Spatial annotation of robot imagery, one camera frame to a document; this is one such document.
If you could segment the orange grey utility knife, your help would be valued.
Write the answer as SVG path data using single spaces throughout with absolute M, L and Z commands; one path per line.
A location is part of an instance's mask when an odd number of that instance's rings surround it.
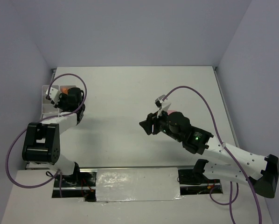
M 68 94 L 68 88 L 62 88 L 61 91 L 62 93 Z

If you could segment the pink correction tape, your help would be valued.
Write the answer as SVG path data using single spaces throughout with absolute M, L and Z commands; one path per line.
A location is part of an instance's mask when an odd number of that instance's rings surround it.
M 168 110 L 168 111 L 167 111 L 168 115 L 170 115 L 170 114 L 172 114 L 172 113 L 174 113 L 174 112 L 176 112 L 176 111 L 175 111 L 175 110 Z

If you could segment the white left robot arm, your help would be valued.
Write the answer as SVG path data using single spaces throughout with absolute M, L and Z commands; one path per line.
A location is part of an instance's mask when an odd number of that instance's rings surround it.
M 75 86 L 62 90 L 51 87 L 45 94 L 61 113 L 41 122 L 29 123 L 22 158 L 30 163 L 46 164 L 59 171 L 62 180 L 70 186 L 77 186 L 82 179 L 79 165 L 62 154 L 60 136 L 81 122 L 85 111 L 84 91 Z

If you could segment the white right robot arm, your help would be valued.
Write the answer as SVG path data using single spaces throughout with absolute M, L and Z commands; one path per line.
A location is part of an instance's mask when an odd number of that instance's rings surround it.
M 221 143 L 212 133 L 192 126 L 181 112 L 164 112 L 161 116 L 150 113 L 139 125 L 147 135 L 164 133 L 180 142 L 188 152 L 204 156 L 192 170 L 197 182 L 214 179 L 237 182 L 252 186 L 256 194 L 265 198 L 275 197 L 279 178 L 277 156 L 257 155 Z

